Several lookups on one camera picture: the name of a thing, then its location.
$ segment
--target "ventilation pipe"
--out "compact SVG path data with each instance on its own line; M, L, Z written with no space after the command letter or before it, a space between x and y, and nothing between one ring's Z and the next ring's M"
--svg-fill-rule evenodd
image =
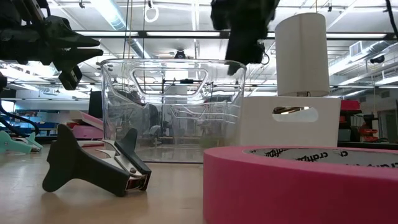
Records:
M118 5L113 0L91 0L91 3L114 30L129 30L128 28L126 29L126 22L120 13ZM155 55L148 54L137 39L126 39L126 43L139 58L157 58Z
M354 63L357 62L358 60L373 58L377 54L383 52L384 50L388 49L392 45L395 45L396 43L397 43L396 41L391 41L391 40L388 41L382 40L375 44L373 44L373 42L371 41L362 42L362 47L359 54L351 56L351 52L347 52L342 56L329 62L329 75L336 74L344 69L349 68L350 66L354 65Z

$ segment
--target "plastic storage container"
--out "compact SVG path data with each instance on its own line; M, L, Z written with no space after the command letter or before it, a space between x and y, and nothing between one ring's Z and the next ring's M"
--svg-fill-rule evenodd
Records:
M104 138L138 130L144 161L202 162L203 150L236 144L246 67L223 60L106 60Z

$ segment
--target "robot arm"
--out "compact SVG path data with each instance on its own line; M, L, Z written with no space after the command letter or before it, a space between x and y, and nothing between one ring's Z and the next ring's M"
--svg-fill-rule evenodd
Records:
M274 20L279 0L212 0L211 20L216 30L231 29L225 59L261 63L268 23ZM233 75L235 68L230 68Z
M41 8L50 10L47 0L0 0L0 60L13 60L27 64L29 60L43 65L53 63L61 71L59 76L67 90L74 90L82 74L77 64L95 56L100 49L97 40L71 30L67 19L42 14Z

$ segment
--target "pink tape roll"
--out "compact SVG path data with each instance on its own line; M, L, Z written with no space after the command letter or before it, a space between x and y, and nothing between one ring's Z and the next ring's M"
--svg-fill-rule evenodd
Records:
M207 224L398 223L398 169L383 167L398 167L398 154L281 146L208 149L203 215Z

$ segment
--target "teal object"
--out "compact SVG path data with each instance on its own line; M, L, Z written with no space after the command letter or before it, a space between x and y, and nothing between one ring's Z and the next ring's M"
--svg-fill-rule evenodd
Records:
M36 146L39 152L43 149L43 146L35 141L36 133L31 133L28 138L25 138L27 144L30 146Z
M30 154L32 146L25 144L23 142L14 141L11 139L10 135L7 134L7 132L0 131L0 153L5 152L6 150Z

